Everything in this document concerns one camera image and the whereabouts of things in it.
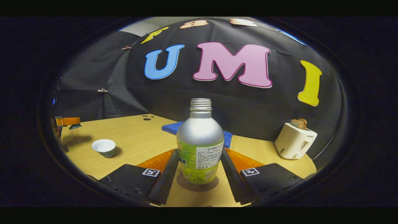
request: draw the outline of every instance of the bottle label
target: bottle label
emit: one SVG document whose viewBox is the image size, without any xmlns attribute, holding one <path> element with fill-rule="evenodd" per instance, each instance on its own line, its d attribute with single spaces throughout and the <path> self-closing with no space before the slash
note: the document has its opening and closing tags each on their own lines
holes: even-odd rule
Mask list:
<svg viewBox="0 0 398 224">
<path fill-rule="evenodd" d="M 188 182 L 206 184 L 216 177 L 224 141 L 215 145 L 189 145 L 177 141 L 181 169 Z"/>
</svg>

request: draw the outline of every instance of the silver bottle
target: silver bottle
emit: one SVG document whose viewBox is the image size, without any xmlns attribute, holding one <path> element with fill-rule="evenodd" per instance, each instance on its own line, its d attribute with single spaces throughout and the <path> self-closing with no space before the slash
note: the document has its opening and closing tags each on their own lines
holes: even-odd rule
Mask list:
<svg viewBox="0 0 398 224">
<path fill-rule="evenodd" d="M 180 164 L 188 182 L 206 184 L 215 178 L 224 143 L 224 132 L 221 126 L 211 117 L 210 99 L 193 98 L 189 109 L 191 111 L 190 117 L 180 126 L 177 132 Z"/>
</svg>

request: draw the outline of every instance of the screw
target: screw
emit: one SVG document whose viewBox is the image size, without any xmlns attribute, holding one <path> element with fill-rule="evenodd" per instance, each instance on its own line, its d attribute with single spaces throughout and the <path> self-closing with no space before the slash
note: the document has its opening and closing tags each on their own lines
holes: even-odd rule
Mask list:
<svg viewBox="0 0 398 224">
<path fill-rule="evenodd" d="M 138 188 L 134 189 L 134 191 L 135 191 L 137 194 L 142 194 L 142 190 L 140 190 L 140 189 L 138 189 Z"/>
</svg>

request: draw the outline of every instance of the pink letter m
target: pink letter m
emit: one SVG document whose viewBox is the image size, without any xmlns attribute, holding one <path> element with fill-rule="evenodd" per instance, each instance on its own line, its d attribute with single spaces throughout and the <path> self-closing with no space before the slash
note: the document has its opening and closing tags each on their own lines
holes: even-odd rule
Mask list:
<svg viewBox="0 0 398 224">
<path fill-rule="evenodd" d="M 193 74 L 194 79 L 216 80 L 217 74 L 213 72 L 213 62 L 215 62 L 224 80 L 230 81 L 244 64 L 245 70 L 238 77 L 240 83 L 258 88 L 272 87 L 272 81 L 268 78 L 267 64 L 267 54 L 270 49 L 247 44 L 236 55 L 232 55 L 223 44 L 218 42 L 201 43 L 198 48 L 202 49 L 202 59 L 199 71 Z"/>
</svg>

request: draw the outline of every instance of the yellow letter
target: yellow letter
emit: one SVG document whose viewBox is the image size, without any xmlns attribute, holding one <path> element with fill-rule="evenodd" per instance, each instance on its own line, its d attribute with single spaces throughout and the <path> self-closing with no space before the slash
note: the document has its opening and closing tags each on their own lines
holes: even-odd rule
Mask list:
<svg viewBox="0 0 398 224">
<path fill-rule="evenodd" d="M 319 82 L 322 72 L 315 65 L 307 62 L 300 61 L 305 68 L 305 85 L 304 90 L 299 92 L 298 100 L 309 104 L 311 106 L 317 106 L 319 104 L 318 93 L 319 93 Z"/>
<path fill-rule="evenodd" d="M 193 27 L 193 26 L 204 26 L 207 24 L 208 23 L 206 20 L 196 20 L 196 21 L 184 23 L 184 25 L 181 26 L 180 29 L 185 29 L 185 28 L 189 28 L 189 27 Z"/>
<path fill-rule="evenodd" d="M 257 26 L 257 24 L 253 23 L 252 21 L 243 19 L 231 19 L 230 23 L 243 26 Z"/>
<path fill-rule="evenodd" d="M 143 43 L 145 43 L 145 42 L 147 42 L 147 41 L 152 40 L 154 36 L 157 36 L 157 35 L 160 34 L 163 30 L 168 29 L 168 28 L 169 28 L 169 27 L 165 27 L 165 28 L 162 28 L 162 29 L 160 29 L 160 30 L 156 30 L 155 32 L 150 33 L 149 36 L 148 36 L 143 42 L 141 42 L 141 44 L 143 44 Z"/>
</svg>

